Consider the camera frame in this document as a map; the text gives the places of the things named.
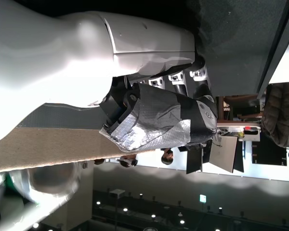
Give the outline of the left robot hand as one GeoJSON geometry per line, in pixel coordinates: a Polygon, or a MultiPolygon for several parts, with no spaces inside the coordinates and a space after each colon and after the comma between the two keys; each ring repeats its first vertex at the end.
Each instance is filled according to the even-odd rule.
{"type": "Polygon", "coordinates": [[[0,0],[0,140],[48,103],[102,108],[100,132],[124,152],[204,143],[217,133],[208,86],[190,98],[141,83],[194,61],[193,34],[176,26],[95,11],[52,18],[0,0]]]}

